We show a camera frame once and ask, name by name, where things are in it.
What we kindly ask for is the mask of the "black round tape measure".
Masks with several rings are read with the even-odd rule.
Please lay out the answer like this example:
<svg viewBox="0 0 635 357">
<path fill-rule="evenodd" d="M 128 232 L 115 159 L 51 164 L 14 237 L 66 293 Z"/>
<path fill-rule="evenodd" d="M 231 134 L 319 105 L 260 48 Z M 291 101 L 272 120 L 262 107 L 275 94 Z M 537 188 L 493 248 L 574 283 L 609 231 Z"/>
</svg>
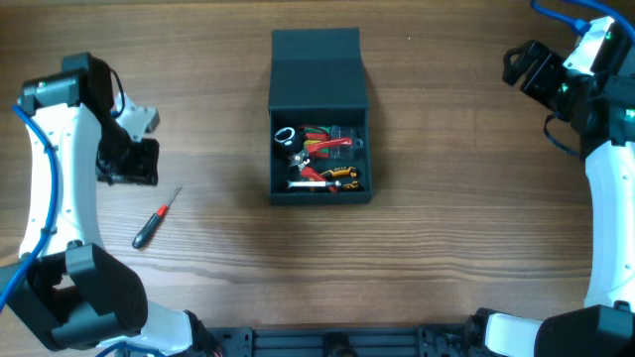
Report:
<svg viewBox="0 0 635 357">
<path fill-rule="evenodd" d="M 294 127 L 283 127 L 274 134 L 274 142 L 286 153 L 297 153 L 304 147 L 304 133 Z"/>
</svg>

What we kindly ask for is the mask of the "clear case coloured screwdrivers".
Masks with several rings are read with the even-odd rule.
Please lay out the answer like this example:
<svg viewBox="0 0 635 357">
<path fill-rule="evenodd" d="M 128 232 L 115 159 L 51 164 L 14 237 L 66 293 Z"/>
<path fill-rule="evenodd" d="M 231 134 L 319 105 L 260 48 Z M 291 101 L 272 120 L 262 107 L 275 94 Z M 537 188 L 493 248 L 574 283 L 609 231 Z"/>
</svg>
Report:
<svg viewBox="0 0 635 357">
<path fill-rule="evenodd" d="M 350 138 L 351 145 L 339 145 L 323 148 L 313 153 L 313 157 L 332 160 L 353 160 L 356 154 L 363 149 L 363 140 L 357 130 L 352 127 L 332 126 L 303 126 L 304 146 L 318 144 L 329 140 Z"/>
</svg>

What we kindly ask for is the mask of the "black red screwdriver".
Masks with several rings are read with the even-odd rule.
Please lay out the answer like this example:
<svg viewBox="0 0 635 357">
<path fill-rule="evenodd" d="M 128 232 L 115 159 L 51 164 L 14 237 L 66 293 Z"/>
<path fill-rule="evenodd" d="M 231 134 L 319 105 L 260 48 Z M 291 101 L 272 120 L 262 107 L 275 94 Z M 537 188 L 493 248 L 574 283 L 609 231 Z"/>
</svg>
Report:
<svg viewBox="0 0 635 357">
<path fill-rule="evenodd" d="M 181 192 L 182 188 L 183 187 L 181 185 L 177 185 L 170 198 L 150 216 L 146 224 L 140 229 L 131 243 L 131 246 L 134 249 L 143 249 L 150 242 L 150 240 L 153 238 L 156 231 L 158 230 L 159 226 L 164 221 L 165 216 L 167 215 L 172 203 Z"/>
</svg>

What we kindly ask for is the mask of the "orange black pliers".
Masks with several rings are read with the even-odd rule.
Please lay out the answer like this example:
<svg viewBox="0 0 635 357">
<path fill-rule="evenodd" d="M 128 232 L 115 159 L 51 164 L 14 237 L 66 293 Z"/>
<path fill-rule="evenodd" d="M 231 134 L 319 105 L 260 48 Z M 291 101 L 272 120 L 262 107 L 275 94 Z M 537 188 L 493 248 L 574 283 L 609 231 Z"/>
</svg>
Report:
<svg viewBox="0 0 635 357">
<path fill-rule="evenodd" d="M 356 167 L 338 167 L 322 172 L 320 176 L 327 181 L 334 181 L 339 191 L 361 190 L 360 173 Z"/>
</svg>

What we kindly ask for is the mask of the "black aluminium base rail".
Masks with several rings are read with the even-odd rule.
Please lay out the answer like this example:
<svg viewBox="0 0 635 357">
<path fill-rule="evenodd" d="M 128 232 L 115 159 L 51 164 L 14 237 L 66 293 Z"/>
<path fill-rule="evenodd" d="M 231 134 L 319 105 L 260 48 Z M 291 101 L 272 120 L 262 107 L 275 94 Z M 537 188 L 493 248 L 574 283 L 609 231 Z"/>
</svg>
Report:
<svg viewBox="0 0 635 357">
<path fill-rule="evenodd" d="M 211 328 L 227 357 L 460 357 L 460 324 L 416 327 L 252 329 Z"/>
</svg>

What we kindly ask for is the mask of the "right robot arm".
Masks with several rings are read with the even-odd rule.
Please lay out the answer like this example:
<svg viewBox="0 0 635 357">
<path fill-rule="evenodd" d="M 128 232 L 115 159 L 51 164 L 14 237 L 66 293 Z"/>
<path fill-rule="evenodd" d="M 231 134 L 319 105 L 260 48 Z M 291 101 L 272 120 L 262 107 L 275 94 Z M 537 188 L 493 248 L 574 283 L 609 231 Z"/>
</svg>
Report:
<svg viewBox="0 0 635 357">
<path fill-rule="evenodd" d="M 464 328 L 473 356 L 631 356 L 634 353 L 634 28 L 602 16 L 569 19 L 578 34 L 563 58 L 529 41 L 503 58 L 503 80 L 571 125 L 592 203 L 589 286 L 578 310 L 545 320 L 482 309 Z"/>
</svg>

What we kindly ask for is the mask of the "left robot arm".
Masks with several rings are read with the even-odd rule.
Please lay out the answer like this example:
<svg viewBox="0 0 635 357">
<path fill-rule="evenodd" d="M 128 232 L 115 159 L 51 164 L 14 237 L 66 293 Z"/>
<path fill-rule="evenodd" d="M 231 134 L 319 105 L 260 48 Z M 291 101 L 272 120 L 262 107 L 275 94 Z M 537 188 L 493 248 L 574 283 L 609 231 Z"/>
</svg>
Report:
<svg viewBox="0 0 635 357">
<path fill-rule="evenodd" d="M 16 114 L 30 136 L 31 197 L 17 263 L 1 270 L 1 304 L 49 350 L 194 356 L 213 345 L 196 317 L 148 300 L 139 276 L 104 248 L 99 182 L 154 185 L 153 108 L 89 53 L 23 84 Z"/>
</svg>

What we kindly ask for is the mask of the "dark green open box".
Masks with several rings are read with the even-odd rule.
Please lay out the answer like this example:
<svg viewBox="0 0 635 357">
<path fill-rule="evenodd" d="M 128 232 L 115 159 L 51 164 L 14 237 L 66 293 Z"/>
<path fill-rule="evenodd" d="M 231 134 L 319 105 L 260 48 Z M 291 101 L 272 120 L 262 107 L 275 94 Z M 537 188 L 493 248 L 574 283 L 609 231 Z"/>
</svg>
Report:
<svg viewBox="0 0 635 357">
<path fill-rule="evenodd" d="M 369 101 L 356 28 L 275 30 L 268 112 L 270 118 L 270 198 L 276 205 L 361 204 L 373 194 L 369 142 Z M 302 180 L 291 156 L 277 147 L 274 134 L 283 127 L 352 127 L 363 140 L 353 160 L 320 159 L 310 166 L 319 174 L 356 167 L 361 190 L 331 193 L 327 188 L 291 188 Z"/>
</svg>

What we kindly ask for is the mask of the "red handled cutters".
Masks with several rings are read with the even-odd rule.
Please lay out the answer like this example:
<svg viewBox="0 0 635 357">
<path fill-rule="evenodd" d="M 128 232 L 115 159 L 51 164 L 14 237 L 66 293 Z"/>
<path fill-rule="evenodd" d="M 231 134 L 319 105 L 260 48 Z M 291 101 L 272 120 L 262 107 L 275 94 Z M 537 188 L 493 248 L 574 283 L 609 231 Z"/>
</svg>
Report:
<svg viewBox="0 0 635 357">
<path fill-rule="evenodd" d="M 328 141 L 322 141 L 315 144 L 310 144 L 305 146 L 301 151 L 293 154 L 291 156 L 291 167 L 296 167 L 299 172 L 302 180 L 297 181 L 305 181 L 305 180 L 326 180 L 322 178 L 320 174 L 315 171 L 310 163 L 312 161 L 312 155 L 319 152 L 322 149 L 329 149 L 333 147 L 339 146 L 347 146 L 351 147 L 353 141 L 350 137 L 344 137 L 339 139 L 332 139 Z M 331 193 L 338 193 L 337 189 L 328 188 Z"/>
</svg>

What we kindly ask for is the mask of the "silver socket wrench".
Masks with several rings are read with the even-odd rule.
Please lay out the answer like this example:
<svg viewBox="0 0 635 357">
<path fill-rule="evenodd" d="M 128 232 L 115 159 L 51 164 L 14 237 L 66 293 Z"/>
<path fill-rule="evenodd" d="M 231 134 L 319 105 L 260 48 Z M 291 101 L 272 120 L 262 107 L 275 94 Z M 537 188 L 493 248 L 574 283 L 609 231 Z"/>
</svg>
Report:
<svg viewBox="0 0 635 357">
<path fill-rule="evenodd" d="M 341 187 L 341 182 L 336 181 L 328 181 L 328 180 L 305 180 L 305 181 L 291 181 L 287 182 L 287 189 L 291 188 L 339 188 Z"/>
</svg>

